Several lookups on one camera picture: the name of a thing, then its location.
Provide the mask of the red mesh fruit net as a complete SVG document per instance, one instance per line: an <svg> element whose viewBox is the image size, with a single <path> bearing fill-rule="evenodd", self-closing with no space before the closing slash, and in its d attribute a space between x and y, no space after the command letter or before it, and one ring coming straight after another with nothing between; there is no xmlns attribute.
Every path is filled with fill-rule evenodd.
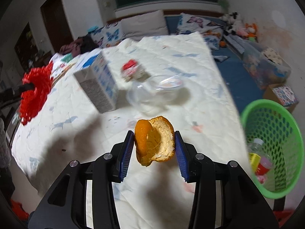
<svg viewBox="0 0 305 229"><path fill-rule="evenodd" d="M53 86L53 61L43 67L32 68L29 73L24 74L22 79L23 87L26 91L22 92L20 104L21 124L27 125L38 115L44 106Z"/></svg>

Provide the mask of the bread piece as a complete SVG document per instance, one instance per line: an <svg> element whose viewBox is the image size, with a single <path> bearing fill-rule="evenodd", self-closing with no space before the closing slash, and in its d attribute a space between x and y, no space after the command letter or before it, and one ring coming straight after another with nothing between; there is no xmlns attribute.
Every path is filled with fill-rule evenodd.
<svg viewBox="0 0 305 229"><path fill-rule="evenodd" d="M134 129L136 158L142 166L166 162L175 155L174 128L163 116L138 120Z"/></svg>

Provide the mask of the clear plastic bottle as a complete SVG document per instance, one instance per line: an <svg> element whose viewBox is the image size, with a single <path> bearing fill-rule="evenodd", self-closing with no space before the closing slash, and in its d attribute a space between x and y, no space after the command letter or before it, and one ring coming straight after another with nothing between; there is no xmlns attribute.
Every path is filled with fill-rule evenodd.
<svg viewBox="0 0 305 229"><path fill-rule="evenodd" d="M264 141L262 139L255 138L248 144L248 153L251 163L257 162L258 159L268 158L268 155L263 152Z"/></svg>

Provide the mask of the blue white milk carton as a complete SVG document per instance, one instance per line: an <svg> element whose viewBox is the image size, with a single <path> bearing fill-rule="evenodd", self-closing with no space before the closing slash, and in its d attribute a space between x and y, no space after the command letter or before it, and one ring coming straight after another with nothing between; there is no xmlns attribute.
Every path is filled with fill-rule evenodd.
<svg viewBox="0 0 305 229"><path fill-rule="evenodd" d="M102 52L76 64L73 75L99 113L116 109L118 87Z"/></svg>

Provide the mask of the red snack canister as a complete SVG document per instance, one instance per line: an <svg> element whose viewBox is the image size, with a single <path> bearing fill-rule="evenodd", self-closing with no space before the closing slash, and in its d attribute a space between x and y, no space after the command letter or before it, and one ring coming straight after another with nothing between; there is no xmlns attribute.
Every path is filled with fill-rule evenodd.
<svg viewBox="0 0 305 229"><path fill-rule="evenodd" d="M256 176L264 176L273 168L273 163L268 157L262 156L256 169Z"/></svg>

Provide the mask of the cartoon picture book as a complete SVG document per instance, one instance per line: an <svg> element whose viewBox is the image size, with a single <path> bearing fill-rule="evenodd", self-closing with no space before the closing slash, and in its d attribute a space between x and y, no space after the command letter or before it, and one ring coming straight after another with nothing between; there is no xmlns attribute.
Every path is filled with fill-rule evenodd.
<svg viewBox="0 0 305 229"><path fill-rule="evenodd" d="M61 55L55 53L50 59L50 63L53 64L51 77L53 77L53 82L60 79L75 63L72 62L73 57L71 53L66 55Z"/></svg>

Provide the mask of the grey knitted sleeve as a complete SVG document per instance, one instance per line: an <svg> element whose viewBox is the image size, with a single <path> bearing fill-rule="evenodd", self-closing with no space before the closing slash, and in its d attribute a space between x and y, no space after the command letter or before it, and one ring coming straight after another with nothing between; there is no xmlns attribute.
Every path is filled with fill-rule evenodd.
<svg viewBox="0 0 305 229"><path fill-rule="evenodd" d="M11 153L6 141L6 134L4 131L4 122L0 118L0 168L4 169L10 166Z"/></svg>

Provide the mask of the clear plastic bowl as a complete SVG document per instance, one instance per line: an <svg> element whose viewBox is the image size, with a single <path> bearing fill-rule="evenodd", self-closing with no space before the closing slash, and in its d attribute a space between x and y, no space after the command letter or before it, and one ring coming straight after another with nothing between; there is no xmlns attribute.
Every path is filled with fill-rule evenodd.
<svg viewBox="0 0 305 229"><path fill-rule="evenodd" d="M151 76L144 82L134 81L126 100L141 113L152 113L178 98L184 81L178 76Z"/></svg>

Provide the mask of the white quilted table cover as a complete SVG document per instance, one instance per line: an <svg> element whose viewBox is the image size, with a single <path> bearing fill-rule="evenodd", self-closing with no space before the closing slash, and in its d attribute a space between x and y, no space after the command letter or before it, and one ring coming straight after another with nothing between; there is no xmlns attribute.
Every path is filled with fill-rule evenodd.
<svg viewBox="0 0 305 229"><path fill-rule="evenodd" d="M245 135L231 94L199 33L126 39L103 49L118 86L116 109L99 113L69 71L53 87L38 115L20 125L12 155L31 185L44 195L71 160L89 162L122 142L140 119L167 118L185 142L216 162L237 161L250 173ZM126 100L130 83L120 73L139 61L150 76L179 76L184 86L169 104L138 110ZM176 159L144 167L132 156L121 184L114 184L121 228L186 228L194 185Z"/></svg>

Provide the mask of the small red candy wrapper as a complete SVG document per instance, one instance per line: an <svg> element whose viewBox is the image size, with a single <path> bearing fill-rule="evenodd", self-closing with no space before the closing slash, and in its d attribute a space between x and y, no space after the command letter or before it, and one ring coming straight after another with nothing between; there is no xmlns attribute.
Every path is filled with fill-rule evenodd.
<svg viewBox="0 0 305 229"><path fill-rule="evenodd" d="M136 60L130 59L121 67L121 76L125 81L140 79L145 74L144 67Z"/></svg>

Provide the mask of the pile of dark clothes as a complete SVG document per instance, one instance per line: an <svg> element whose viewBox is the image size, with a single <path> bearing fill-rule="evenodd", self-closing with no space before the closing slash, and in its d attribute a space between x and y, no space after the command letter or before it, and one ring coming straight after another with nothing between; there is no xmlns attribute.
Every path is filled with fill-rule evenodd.
<svg viewBox="0 0 305 229"><path fill-rule="evenodd" d="M96 48L98 48L98 44L96 44L90 36L86 35L79 37L70 44L62 46L60 48L59 54L66 55L71 53L72 57L76 57L80 54L90 52Z"/></svg>

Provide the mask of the green plastic mesh basket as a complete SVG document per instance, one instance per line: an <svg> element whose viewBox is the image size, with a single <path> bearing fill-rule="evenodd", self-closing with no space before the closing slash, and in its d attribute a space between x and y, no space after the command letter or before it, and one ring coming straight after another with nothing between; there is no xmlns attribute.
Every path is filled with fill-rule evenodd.
<svg viewBox="0 0 305 229"><path fill-rule="evenodd" d="M241 123L247 143L263 140L262 152L272 163L264 183L255 176L254 183L266 198L288 195L297 184L304 164L303 139L296 120L280 104L259 99L246 106Z"/></svg>

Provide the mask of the dark wooden door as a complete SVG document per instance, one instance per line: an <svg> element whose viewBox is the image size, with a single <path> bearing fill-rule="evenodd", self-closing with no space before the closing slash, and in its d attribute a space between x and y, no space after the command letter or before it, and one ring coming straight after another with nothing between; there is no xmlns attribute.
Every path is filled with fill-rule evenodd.
<svg viewBox="0 0 305 229"><path fill-rule="evenodd" d="M44 26L54 52L73 42L62 0L46 0L40 7Z"/></svg>

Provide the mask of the grey sock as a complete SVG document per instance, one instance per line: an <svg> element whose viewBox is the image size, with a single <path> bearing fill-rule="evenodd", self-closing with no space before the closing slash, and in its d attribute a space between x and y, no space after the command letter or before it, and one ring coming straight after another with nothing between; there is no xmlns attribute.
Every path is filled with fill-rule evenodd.
<svg viewBox="0 0 305 229"><path fill-rule="evenodd" d="M214 61L215 62L218 62L218 63L221 63L225 60L228 60L230 57L229 56L224 56L224 55L213 55L213 58L214 58Z"/></svg>

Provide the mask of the red plastic stool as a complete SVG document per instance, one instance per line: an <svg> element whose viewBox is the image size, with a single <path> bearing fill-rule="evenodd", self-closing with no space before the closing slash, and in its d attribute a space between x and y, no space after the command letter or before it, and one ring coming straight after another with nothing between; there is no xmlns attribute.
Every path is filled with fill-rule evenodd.
<svg viewBox="0 0 305 229"><path fill-rule="evenodd" d="M294 210L283 210L283 211L273 211L274 216L279 223L279 228L281 228L285 222L293 215Z"/></svg>

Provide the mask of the cardboard box with books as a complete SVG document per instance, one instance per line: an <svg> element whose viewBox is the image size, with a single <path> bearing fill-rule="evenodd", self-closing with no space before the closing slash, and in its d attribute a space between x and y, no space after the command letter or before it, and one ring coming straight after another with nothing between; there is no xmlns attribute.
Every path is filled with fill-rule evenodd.
<svg viewBox="0 0 305 229"><path fill-rule="evenodd" d="M286 84L269 85L263 94L263 98L280 104L290 113L294 111L299 103L299 100L291 87Z"/></svg>

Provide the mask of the small orange ball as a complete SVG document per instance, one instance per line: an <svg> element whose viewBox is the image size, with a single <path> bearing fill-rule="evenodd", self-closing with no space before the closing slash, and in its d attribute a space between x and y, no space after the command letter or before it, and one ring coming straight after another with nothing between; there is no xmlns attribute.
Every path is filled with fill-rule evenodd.
<svg viewBox="0 0 305 229"><path fill-rule="evenodd" d="M220 41L219 46L221 48L225 48L226 47L226 42L225 41Z"/></svg>

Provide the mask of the butterfly pillow left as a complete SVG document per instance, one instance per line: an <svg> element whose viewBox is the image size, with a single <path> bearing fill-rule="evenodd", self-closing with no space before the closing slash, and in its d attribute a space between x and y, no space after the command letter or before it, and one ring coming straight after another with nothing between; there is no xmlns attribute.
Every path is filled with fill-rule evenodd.
<svg viewBox="0 0 305 229"><path fill-rule="evenodd" d="M117 46L125 39L121 22L107 24L102 28L93 30L89 35L100 48Z"/></svg>

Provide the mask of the butterfly pillow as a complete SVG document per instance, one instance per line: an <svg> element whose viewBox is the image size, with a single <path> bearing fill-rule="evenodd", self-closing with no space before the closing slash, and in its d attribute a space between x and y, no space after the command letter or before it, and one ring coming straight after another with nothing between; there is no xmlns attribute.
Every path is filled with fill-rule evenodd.
<svg viewBox="0 0 305 229"><path fill-rule="evenodd" d="M220 48L223 25L196 15L181 13L176 29L177 35L188 35L196 31L200 33L211 50Z"/></svg>
<svg viewBox="0 0 305 229"><path fill-rule="evenodd" d="M100 48L117 46L125 39L121 22L107 24L102 28L93 30L89 35Z"/></svg>

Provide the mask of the clear plastic storage bin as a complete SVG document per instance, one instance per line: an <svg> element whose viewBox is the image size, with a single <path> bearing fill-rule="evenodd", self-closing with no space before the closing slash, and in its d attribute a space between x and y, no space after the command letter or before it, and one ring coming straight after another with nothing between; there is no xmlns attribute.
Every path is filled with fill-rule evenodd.
<svg viewBox="0 0 305 229"><path fill-rule="evenodd" d="M274 49L248 40L243 41L242 46L243 66L260 89L264 90L270 84L284 83L289 78L291 67Z"/></svg>

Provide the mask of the butterfly pillow right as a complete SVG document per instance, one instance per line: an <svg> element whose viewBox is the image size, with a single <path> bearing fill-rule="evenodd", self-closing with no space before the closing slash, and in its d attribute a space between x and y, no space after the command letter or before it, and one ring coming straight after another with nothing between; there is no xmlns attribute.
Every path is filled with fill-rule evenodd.
<svg viewBox="0 0 305 229"><path fill-rule="evenodd" d="M177 35L188 35L196 31L200 33L211 50L220 48L223 25L196 15L181 13L176 29Z"/></svg>

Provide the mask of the beige cushion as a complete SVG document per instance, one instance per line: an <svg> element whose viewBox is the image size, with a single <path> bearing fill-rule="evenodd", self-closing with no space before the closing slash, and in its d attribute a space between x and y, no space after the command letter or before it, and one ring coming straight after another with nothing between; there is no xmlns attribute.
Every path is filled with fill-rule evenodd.
<svg viewBox="0 0 305 229"><path fill-rule="evenodd" d="M143 37L168 35L162 10L122 19L121 27L126 38L140 41Z"/></svg>

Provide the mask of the pink plush toy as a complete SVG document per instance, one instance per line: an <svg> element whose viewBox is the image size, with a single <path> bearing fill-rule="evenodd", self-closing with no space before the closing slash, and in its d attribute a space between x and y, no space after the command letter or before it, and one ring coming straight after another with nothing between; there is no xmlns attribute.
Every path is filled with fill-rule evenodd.
<svg viewBox="0 0 305 229"><path fill-rule="evenodd" d="M242 38L247 38L249 33L246 28L239 27L236 30L236 34Z"/></svg>

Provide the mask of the orange fox plush toy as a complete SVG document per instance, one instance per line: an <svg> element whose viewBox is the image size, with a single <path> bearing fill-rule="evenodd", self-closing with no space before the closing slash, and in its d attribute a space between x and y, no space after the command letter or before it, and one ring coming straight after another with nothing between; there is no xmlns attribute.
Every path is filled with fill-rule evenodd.
<svg viewBox="0 0 305 229"><path fill-rule="evenodd" d="M258 28L256 26L255 23L252 24L245 24L246 27L246 31L247 31L247 40L252 41L252 42L257 42L258 41L258 37L257 37L257 32L258 32Z"/></svg>

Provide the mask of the cow plush toy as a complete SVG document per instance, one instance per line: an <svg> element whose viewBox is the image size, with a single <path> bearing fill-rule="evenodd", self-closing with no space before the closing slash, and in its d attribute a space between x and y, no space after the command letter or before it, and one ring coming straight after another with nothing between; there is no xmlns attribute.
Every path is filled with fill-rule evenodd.
<svg viewBox="0 0 305 229"><path fill-rule="evenodd" d="M228 36L229 34L236 35L238 28L241 23L241 15L238 12L233 12L231 14L224 14L220 19L226 23L224 29L224 34Z"/></svg>

